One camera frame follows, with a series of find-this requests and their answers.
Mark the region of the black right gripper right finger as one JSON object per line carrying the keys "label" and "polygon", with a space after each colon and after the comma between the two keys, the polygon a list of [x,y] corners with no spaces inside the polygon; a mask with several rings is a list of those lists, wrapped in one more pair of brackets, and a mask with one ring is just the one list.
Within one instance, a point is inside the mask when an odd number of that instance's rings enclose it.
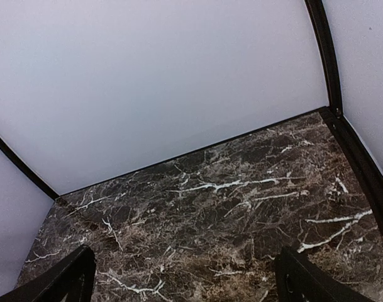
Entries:
{"label": "black right gripper right finger", "polygon": [[291,247],[282,247],[274,262],[279,301],[370,301]]}

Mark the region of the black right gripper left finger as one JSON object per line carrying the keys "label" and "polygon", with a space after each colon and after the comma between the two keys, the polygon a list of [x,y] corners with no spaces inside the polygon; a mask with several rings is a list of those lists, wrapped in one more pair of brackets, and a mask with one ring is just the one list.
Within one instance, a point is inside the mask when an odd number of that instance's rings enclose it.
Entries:
{"label": "black right gripper left finger", "polygon": [[95,254],[81,245],[41,276],[0,296],[0,301],[90,301],[95,273]]}

